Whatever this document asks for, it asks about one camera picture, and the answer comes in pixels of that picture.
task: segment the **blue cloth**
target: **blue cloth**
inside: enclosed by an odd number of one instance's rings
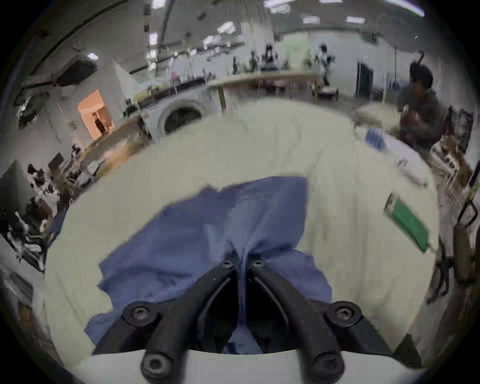
[[[308,183],[301,177],[271,177],[195,197],[158,213],[100,263],[98,287],[113,311],[90,319],[94,344],[133,301],[160,302],[182,295],[215,264],[235,252],[240,259],[238,328],[228,350],[261,353],[245,327],[247,255],[254,253],[288,279],[305,297],[332,301],[325,276],[311,255],[295,250],[303,235]]]

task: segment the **dark hair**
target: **dark hair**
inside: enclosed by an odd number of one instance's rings
[[[413,62],[410,64],[410,81],[419,82],[424,89],[430,89],[433,85],[433,74],[426,65]]]

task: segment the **chair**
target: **chair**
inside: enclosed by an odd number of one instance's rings
[[[453,268],[454,278],[459,287],[468,288],[480,277],[480,228],[477,230],[475,248],[471,249],[467,225],[457,222],[453,234],[453,256],[446,257],[445,246],[439,239],[441,260],[435,263],[435,269],[440,271],[440,281],[433,295],[427,299],[427,304],[435,302],[439,296],[444,296],[450,288],[450,268]],[[440,289],[445,283],[445,291]]]

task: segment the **desk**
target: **desk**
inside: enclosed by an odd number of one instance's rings
[[[418,314],[428,290],[434,252],[421,253],[384,214],[395,191],[438,238],[437,192],[418,188],[394,161],[353,136],[351,120],[322,107],[262,99],[209,116],[148,146],[75,201],[48,251],[47,317],[67,368],[94,345],[88,320],[111,309],[100,291],[98,263],[168,204],[204,186],[278,175],[309,181],[304,237],[333,300],[349,300],[393,350]]]
[[[233,75],[222,79],[215,79],[207,83],[207,89],[218,89],[218,97],[222,111],[227,109],[225,103],[225,94],[223,88],[233,87],[240,84],[248,84],[252,82],[261,83],[263,81],[273,80],[313,80],[315,92],[315,101],[318,101],[318,88],[322,86],[322,78],[318,73],[308,71],[271,71],[271,72],[254,72],[241,75]]]

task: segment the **person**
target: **person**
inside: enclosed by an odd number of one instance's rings
[[[95,113],[94,118],[95,118],[95,125],[103,136],[105,134],[105,127],[103,126],[102,121],[98,117],[98,114]]]
[[[329,86],[331,56],[328,55],[327,44],[319,45],[320,52],[315,56],[315,62],[320,63],[321,74],[324,78],[324,85]]]
[[[432,90],[433,75],[427,66],[412,63],[410,84],[398,96],[399,139],[421,155],[440,140],[446,110]]]

